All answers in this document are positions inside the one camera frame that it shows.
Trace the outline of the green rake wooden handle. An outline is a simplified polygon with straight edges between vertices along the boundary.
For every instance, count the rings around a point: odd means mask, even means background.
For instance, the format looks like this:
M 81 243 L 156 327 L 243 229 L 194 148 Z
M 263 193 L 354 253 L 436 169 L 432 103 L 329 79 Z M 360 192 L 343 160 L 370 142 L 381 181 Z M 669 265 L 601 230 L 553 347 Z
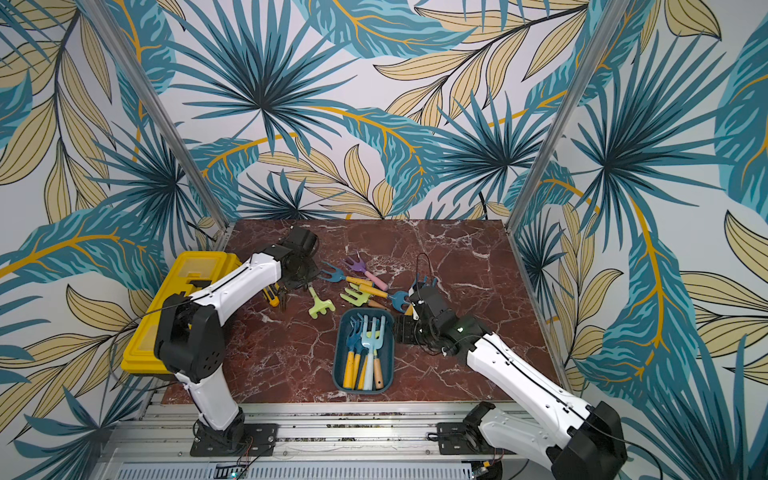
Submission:
M 325 315 L 328 312 L 334 312 L 336 310 L 333 302 L 331 300 L 322 300 L 312 286 L 308 287 L 308 291 L 313 299 L 313 305 L 308 309 L 308 313 L 312 319 L 317 319 L 320 315 Z

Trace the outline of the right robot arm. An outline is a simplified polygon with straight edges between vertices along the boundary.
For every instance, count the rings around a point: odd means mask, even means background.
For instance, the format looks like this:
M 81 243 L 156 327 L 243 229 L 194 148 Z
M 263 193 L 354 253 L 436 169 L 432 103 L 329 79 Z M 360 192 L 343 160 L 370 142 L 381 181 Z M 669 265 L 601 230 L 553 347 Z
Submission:
M 416 341 L 482 375 L 522 407 L 531 421 L 489 402 L 465 418 L 470 435 L 550 470 L 556 479 L 614 479 L 628 459 L 621 420 L 605 402 L 591 405 L 550 381 L 472 315 L 458 316 L 434 286 L 409 292 Z

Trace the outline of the light blue fork rake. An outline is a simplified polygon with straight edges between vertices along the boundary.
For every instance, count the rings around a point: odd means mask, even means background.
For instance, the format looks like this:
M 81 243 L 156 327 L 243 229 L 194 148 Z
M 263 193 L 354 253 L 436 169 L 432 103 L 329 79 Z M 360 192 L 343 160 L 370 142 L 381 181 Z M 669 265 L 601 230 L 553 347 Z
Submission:
M 385 326 L 386 319 L 384 316 L 364 316 L 364 329 L 361 343 L 363 348 L 367 350 L 365 374 L 362 376 L 363 389 L 366 391 L 372 390 L 374 386 L 376 351 L 383 345 Z

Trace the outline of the teal claw rake yellow handle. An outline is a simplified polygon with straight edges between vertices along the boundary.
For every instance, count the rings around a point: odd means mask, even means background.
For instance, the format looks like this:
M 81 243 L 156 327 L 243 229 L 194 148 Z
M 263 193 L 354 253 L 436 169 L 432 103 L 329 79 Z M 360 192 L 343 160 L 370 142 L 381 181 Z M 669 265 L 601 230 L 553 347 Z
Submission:
M 411 292 L 415 292 L 418 287 L 423 286 L 436 286 L 439 279 L 437 277 L 424 276 L 421 281 L 415 281 L 408 291 L 396 291 L 394 294 L 389 295 L 389 299 L 392 306 L 400 313 L 406 314 L 411 303 L 409 295 Z

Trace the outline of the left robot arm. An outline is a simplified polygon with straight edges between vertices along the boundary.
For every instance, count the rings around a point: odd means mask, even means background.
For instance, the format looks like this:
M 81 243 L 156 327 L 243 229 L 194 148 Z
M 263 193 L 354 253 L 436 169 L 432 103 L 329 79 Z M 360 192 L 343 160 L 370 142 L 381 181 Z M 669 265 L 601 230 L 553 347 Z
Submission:
M 318 237 L 293 227 L 220 280 L 189 294 L 164 300 L 154 355 L 174 374 L 198 410 L 193 454 L 233 455 L 255 443 L 246 437 L 245 416 L 227 385 L 224 325 L 263 289 L 308 287 L 318 276 Z

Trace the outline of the teal rake wooden handle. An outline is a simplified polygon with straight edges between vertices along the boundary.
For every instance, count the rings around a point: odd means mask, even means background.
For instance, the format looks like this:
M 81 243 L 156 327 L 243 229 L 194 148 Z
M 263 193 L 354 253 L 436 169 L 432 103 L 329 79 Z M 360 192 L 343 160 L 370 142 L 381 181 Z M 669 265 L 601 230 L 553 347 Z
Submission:
M 373 388 L 379 390 L 383 387 L 383 373 L 381 367 L 381 361 L 379 359 L 378 351 L 383 346 L 383 334 L 378 332 L 375 334 L 375 342 L 373 347 Z

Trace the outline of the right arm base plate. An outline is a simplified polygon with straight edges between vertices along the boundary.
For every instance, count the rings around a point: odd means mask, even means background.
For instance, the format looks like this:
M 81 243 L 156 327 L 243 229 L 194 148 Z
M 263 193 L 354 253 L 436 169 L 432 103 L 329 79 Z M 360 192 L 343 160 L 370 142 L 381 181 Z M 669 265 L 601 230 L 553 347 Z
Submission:
M 442 422 L 427 439 L 438 444 L 441 455 L 501 455 L 512 451 L 492 447 L 473 426 L 463 422 Z

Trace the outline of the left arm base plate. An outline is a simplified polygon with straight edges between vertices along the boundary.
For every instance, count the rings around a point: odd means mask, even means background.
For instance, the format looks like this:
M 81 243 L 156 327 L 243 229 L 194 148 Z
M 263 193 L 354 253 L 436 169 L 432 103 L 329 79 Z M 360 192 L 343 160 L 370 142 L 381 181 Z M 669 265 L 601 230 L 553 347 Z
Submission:
M 278 425 L 238 424 L 217 431 L 197 421 L 193 427 L 194 440 L 191 457 L 241 457 L 273 454 Z

